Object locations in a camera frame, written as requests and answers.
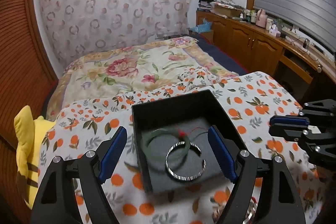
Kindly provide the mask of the orange print tablecloth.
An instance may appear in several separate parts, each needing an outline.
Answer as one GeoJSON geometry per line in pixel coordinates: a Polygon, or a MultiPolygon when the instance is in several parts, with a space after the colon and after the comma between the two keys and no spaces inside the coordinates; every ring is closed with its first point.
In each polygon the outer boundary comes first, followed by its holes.
{"type": "Polygon", "coordinates": [[[127,92],[112,97],[71,100],[43,139],[38,175],[43,177],[55,156],[80,158],[111,139],[119,127],[127,141],[112,177],[102,186],[121,223],[214,223],[233,189],[207,141],[214,110],[208,90],[247,146],[261,159],[280,156],[287,164],[313,223],[327,197],[326,175],[308,161],[296,143],[269,135],[275,114],[301,110],[284,85],[263,72],[231,80],[215,78],[204,68],[183,72],[176,84],[152,92],[127,92]]]}

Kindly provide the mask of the stack of folded clothes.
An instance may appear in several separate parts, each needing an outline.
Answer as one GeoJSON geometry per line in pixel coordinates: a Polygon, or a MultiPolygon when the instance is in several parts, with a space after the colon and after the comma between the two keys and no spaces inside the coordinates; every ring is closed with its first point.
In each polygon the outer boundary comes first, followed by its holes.
{"type": "Polygon", "coordinates": [[[213,3],[214,0],[199,0],[197,10],[210,12],[214,8],[213,3]]]}

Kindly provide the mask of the pink kettle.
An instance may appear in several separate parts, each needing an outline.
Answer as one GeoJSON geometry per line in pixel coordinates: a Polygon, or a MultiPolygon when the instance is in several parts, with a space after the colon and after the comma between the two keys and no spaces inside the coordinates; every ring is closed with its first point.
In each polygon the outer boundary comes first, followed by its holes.
{"type": "Polygon", "coordinates": [[[264,9],[260,9],[257,12],[257,17],[256,17],[256,25],[261,27],[261,28],[266,28],[266,21],[268,19],[268,15],[266,14],[264,9]]]}

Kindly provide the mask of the pink tissue box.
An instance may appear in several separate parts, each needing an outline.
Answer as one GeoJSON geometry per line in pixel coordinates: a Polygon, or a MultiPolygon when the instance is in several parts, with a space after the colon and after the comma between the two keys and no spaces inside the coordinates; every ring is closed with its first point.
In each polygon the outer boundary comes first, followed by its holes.
{"type": "Polygon", "coordinates": [[[269,28],[269,34],[273,37],[280,37],[281,36],[281,32],[278,30],[277,25],[276,24],[272,24],[269,28]]]}

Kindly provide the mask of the yellow plush toy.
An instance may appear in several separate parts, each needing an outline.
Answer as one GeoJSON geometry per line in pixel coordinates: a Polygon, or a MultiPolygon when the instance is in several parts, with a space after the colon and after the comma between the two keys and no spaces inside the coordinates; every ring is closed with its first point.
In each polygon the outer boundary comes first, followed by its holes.
{"type": "Polygon", "coordinates": [[[14,118],[14,130],[18,140],[16,149],[16,185],[29,209],[33,208],[38,191],[39,151],[46,133],[54,122],[42,116],[33,118],[30,106],[24,106],[14,118]]]}

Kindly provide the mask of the floral bed blanket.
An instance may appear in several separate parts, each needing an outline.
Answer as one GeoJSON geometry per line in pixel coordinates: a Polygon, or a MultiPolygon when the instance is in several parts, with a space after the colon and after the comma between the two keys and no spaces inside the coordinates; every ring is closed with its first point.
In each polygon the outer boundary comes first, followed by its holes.
{"type": "Polygon", "coordinates": [[[180,81],[188,69],[205,67],[213,76],[230,79],[245,70],[201,35],[174,36],[140,46],[90,53],[66,67],[47,106],[46,118],[80,100],[112,98],[180,81]]]}

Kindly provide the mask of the blue tissue paper bag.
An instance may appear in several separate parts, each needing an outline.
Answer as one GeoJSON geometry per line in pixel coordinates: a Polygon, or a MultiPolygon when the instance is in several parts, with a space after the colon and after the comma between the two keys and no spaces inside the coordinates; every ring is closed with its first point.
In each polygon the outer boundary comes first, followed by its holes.
{"type": "Polygon", "coordinates": [[[207,19],[203,18],[202,24],[189,28],[189,31],[198,34],[210,32],[212,24],[212,22],[209,22],[207,19]]]}

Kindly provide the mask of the black jewelry box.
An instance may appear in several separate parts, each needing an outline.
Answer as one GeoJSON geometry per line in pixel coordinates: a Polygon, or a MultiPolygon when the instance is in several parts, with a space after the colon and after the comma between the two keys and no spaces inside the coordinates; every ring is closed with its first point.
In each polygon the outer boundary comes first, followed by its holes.
{"type": "Polygon", "coordinates": [[[132,107],[134,140],[145,192],[157,194],[221,173],[235,180],[246,146],[210,90],[132,107]]]}

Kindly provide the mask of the wooden louvered wardrobe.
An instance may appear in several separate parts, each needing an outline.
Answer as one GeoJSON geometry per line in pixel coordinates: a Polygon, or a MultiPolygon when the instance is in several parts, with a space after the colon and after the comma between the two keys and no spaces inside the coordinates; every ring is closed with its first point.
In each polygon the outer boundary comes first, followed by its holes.
{"type": "Polygon", "coordinates": [[[57,77],[45,52],[33,0],[1,0],[1,223],[29,223],[16,185],[14,117],[29,105],[38,117],[57,77]]]}

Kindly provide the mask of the cardboard box on sideboard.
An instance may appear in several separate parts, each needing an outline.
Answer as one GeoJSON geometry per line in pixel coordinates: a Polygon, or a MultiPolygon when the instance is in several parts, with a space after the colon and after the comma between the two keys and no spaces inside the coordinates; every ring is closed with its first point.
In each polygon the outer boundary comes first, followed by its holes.
{"type": "Polygon", "coordinates": [[[243,12],[242,9],[236,9],[228,6],[214,5],[214,13],[224,15],[226,17],[239,17],[243,12]]]}

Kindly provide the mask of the wooden sideboard cabinet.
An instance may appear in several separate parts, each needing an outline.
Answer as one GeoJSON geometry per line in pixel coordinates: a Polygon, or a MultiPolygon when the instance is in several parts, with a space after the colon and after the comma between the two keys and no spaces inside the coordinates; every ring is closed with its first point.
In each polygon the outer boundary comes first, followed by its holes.
{"type": "Polygon", "coordinates": [[[335,67],[301,41],[275,38],[258,26],[196,12],[196,23],[211,22],[210,42],[247,72],[272,76],[299,102],[335,99],[335,67]]]}

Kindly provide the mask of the dark green jade bangle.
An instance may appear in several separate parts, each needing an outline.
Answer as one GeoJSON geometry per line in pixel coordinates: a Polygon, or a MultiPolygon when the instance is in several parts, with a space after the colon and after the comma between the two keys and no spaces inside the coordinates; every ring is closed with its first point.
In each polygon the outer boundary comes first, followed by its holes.
{"type": "Polygon", "coordinates": [[[191,142],[186,134],[178,130],[158,128],[146,133],[141,140],[141,149],[149,169],[159,173],[164,172],[167,151],[179,141],[191,142]]]}

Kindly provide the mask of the pink circle lace curtain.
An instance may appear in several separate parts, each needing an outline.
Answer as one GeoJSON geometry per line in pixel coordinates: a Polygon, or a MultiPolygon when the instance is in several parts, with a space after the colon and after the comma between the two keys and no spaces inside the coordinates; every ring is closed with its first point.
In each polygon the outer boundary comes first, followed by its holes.
{"type": "Polygon", "coordinates": [[[89,53],[184,34],[191,0],[39,0],[43,25],[60,65],[89,53]]]}

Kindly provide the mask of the silver striped cuff bangle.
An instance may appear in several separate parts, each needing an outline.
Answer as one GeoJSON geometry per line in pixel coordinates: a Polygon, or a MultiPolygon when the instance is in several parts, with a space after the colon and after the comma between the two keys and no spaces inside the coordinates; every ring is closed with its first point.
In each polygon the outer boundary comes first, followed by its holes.
{"type": "Polygon", "coordinates": [[[202,150],[192,142],[179,141],[172,145],[165,157],[167,174],[180,182],[191,182],[206,170],[206,160],[201,159],[202,150]]]}

